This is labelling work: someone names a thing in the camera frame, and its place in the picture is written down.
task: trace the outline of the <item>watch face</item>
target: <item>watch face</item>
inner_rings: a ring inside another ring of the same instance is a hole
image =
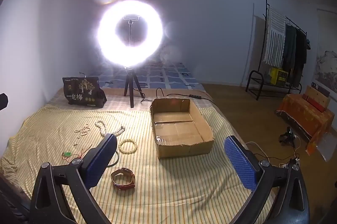
[[[130,169],[128,169],[128,168],[122,167],[121,169],[122,169],[123,171],[125,171],[125,172],[132,173],[132,171],[131,171]]]

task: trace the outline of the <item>wristwatch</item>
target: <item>wristwatch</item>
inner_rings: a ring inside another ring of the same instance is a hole
[[[130,176],[131,177],[131,182],[129,184],[118,184],[114,181],[114,177],[118,174],[123,174],[123,175],[126,175],[126,176]],[[136,187],[136,185],[134,184],[134,179],[135,179],[135,176],[134,176],[134,173],[128,169],[128,168],[121,168],[121,169],[118,169],[116,171],[114,171],[111,175],[111,180],[112,180],[112,183],[113,185],[117,188],[117,189],[120,189],[120,190],[129,190],[129,189],[132,189],[134,187]]]

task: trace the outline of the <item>power strip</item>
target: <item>power strip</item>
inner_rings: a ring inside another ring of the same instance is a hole
[[[296,158],[296,165],[300,166],[300,159]],[[280,165],[281,168],[288,168],[288,164],[282,164]]]

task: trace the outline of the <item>black cable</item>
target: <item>black cable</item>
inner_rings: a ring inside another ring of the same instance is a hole
[[[166,96],[171,96],[171,95],[179,95],[179,96],[184,96],[184,97],[191,97],[191,98],[195,98],[195,99],[198,99],[198,100],[201,100],[201,99],[203,99],[203,100],[208,100],[208,101],[212,102],[212,103],[215,105],[214,101],[209,100],[209,99],[207,99],[207,98],[203,98],[203,97],[201,97],[201,96],[196,96],[196,95],[183,95],[183,94],[175,94],[175,93],[168,94],[168,95],[166,95]]]
[[[113,164],[108,165],[107,167],[113,167],[113,166],[115,166],[118,163],[118,161],[119,161],[119,153],[116,151],[116,154],[117,154],[117,160]]]
[[[188,97],[188,95],[183,95],[183,94],[168,94],[168,95],[166,95],[166,97],[167,97],[167,96],[171,96],[171,95],[179,95],[179,96],[185,96],[185,97]]]
[[[209,99],[207,99],[207,98],[202,98],[202,99],[204,99],[204,100],[209,100]],[[212,102],[212,103],[215,105],[214,101],[211,101],[211,100],[209,100],[209,101]]]
[[[137,91],[137,92],[139,92],[139,93],[142,93],[142,94],[144,95],[144,98],[140,101],[141,103],[142,103],[143,101],[150,101],[150,102],[152,102],[152,100],[147,100],[147,99],[145,99],[146,96],[145,96],[145,93],[144,93],[144,92],[139,91],[139,90],[137,90],[137,89],[135,89],[135,88],[134,88],[134,90]]]
[[[263,155],[261,155],[261,154],[259,154],[259,153],[255,153],[254,155],[259,155],[259,156],[261,156],[261,157],[263,157],[263,158],[275,158],[275,157],[266,157],[266,156],[263,156]],[[280,159],[280,158],[275,158],[275,159],[278,159],[278,160],[285,160],[285,159],[290,158],[290,157],[295,156],[295,155],[300,155],[300,154],[295,153],[294,155],[291,155],[291,156],[286,157],[286,158],[283,158],[283,159]]]
[[[163,89],[161,89],[160,87],[158,87],[158,88],[156,89],[156,97],[158,98],[158,95],[157,95],[157,91],[158,91],[158,89],[160,89],[160,90],[161,90],[161,93],[163,94],[163,97],[165,97],[165,95],[164,95],[164,92],[163,92]]]

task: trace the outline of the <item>yellow striped sheet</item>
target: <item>yellow striped sheet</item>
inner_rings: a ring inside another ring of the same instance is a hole
[[[133,138],[138,143],[136,153],[120,154],[117,166],[107,168],[97,187],[91,189],[112,223],[229,223],[250,191],[243,187],[223,151],[225,138],[233,134],[230,124],[213,107],[201,108],[200,112],[214,132],[212,151],[158,160],[149,111],[61,110],[46,105],[10,138],[0,167],[11,182],[31,197],[41,163],[62,165],[62,152],[80,153],[90,145],[96,146],[102,136],[94,124],[102,119],[108,132],[121,125],[126,127],[118,140]],[[91,131],[77,139],[74,131],[87,123]],[[135,173],[135,189],[120,191],[112,186],[110,173],[120,167]],[[76,221],[85,223],[69,187],[64,189]],[[265,220],[271,204],[269,197],[257,223]]]

